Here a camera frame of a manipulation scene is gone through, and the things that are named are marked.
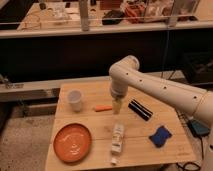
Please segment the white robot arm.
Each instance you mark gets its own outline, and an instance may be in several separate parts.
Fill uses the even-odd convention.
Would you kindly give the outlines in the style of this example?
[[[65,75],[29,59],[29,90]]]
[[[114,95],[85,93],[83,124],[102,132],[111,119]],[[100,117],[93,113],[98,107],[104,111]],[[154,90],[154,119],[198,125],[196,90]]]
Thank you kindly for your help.
[[[210,134],[201,171],[211,171],[213,169],[213,92],[141,73],[139,66],[138,59],[132,55],[111,65],[110,93],[116,102],[114,108],[120,109],[121,100],[131,86],[205,124],[210,128]]]

